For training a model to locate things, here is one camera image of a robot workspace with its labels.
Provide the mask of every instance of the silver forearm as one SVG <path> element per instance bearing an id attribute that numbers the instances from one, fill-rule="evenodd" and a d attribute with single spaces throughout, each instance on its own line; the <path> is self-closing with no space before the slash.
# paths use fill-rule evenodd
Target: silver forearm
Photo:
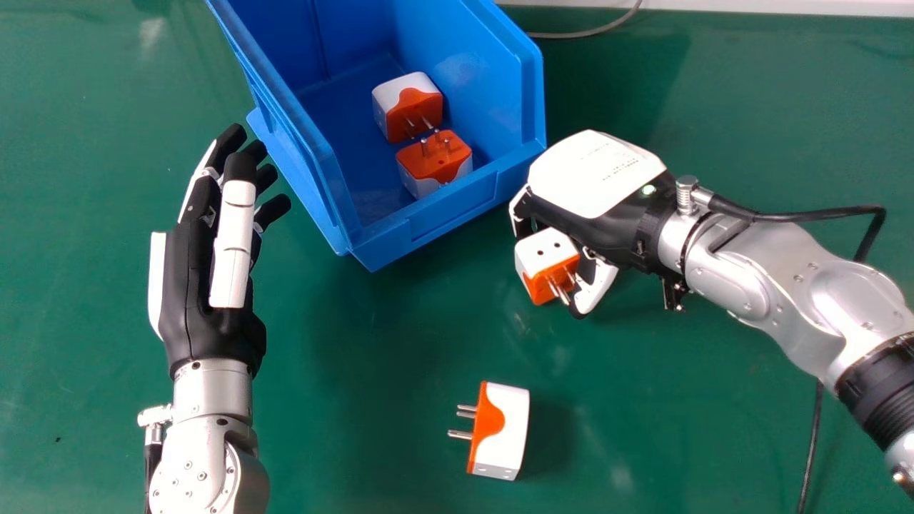
<path id="1" fill-rule="evenodd" d="M 699 217 L 675 213 L 666 223 L 664 265 L 682 266 L 693 291 L 769 334 L 833 393 L 851 365 L 914 330 L 914 315 L 888 277 L 831 254 L 799 226 L 719 214 L 698 224 Z"/>
<path id="2" fill-rule="evenodd" d="M 150 485 L 152 512 L 262 514 L 269 496 L 251 429 L 251 376 L 231 359 L 203 359 L 175 375 L 173 421 Z"/>

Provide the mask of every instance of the black fingertip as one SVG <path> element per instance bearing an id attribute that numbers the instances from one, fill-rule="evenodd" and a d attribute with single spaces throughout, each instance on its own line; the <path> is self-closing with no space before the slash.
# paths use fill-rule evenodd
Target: black fingertip
<path id="1" fill-rule="evenodd" d="M 254 222 L 260 225 L 261 231 L 266 231 L 275 220 L 278 220 L 292 208 L 292 201 L 285 195 L 270 198 L 254 213 Z"/>
<path id="2" fill-rule="evenodd" d="M 216 169 L 218 173 L 222 173 L 226 159 L 233 152 L 237 152 L 247 139 L 248 134 L 244 131 L 244 127 L 237 123 L 230 125 L 216 138 L 216 146 L 207 160 L 207 166 Z"/>
<path id="3" fill-rule="evenodd" d="M 231 180 L 243 180 L 254 183 L 257 177 L 257 161 L 248 154 L 236 153 L 226 159 L 226 171 L 222 177 L 225 184 Z"/>
<path id="4" fill-rule="evenodd" d="M 260 169 L 257 170 L 257 180 L 254 182 L 254 184 L 257 185 L 257 195 L 259 196 L 260 193 L 266 191 L 279 177 L 279 173 L 276 172 L 276 166 L 261 166 Z"/>
<path id="5" fill-rule="evenodd" d="M 260 162 L 267 158 L 267 146 L 260 139 L 251 141 L 250 144 L 244 147 L 244 150 L 241 150 L 241 152 L 254 157 L 254 161 L 256 162 Z"/>

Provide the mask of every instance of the plug adapter in blue bin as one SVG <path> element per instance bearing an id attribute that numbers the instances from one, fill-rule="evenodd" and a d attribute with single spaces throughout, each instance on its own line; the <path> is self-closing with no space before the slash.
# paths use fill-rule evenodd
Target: plug adapter in blue bin
<path id="1" fill-rule="evenodd" d="M 334 251 L 375 271 L 513 196 L 546 147 L 543 58 L 492 0 L 207 0 L 256 108 L 248 123 Z M 424 71 L 466 177 L 416 200 L 371 91 Z"/>

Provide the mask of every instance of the white wall edge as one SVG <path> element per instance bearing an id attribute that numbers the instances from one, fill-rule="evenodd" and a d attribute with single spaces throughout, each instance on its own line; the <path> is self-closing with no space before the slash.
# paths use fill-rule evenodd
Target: white wall edge
<path id="1" fill-rule="evenodd" d="M 631 7 L 635 0 L 495 0 L 502 5 Z M 789 15 L 914 17 L 914 0 L 644 0 L 642 9 Z"/>

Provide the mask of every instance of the orange and white plug adapter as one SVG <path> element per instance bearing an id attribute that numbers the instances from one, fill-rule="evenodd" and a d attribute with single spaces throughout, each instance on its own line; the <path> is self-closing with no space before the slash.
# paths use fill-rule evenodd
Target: orange and white plug adapter
<path id="1" fill-rule="evenodd" d="M 569 303 L 580 255 L 571 238 L 553 228 L 525 237 L 515 245 L 515 269 L 534 305 L 556 297 Z"/>
<path id="2" fill-rule="evenodd" d="M 473 171 L 473 150 L 452 130 L 435 130 L 397 152 L 400 181 L 416 199 Z"/>
<path id="3" fill-rule="evenodd" d="M 473 419 L 473 431 L 449 430 L 455 439 L 470 441 L 466 472 L 514 480 L 524 460 L 530 391 L 483 382 L 475 406 L 458 405 L 457 415 Z"/>
<path id="4" fill-rule="evenodd" d="M 388 143 L 400 143 L 441 125 L 444 96 L 428 75 L 415 71 L 371 92 L 375 122 Z"/>

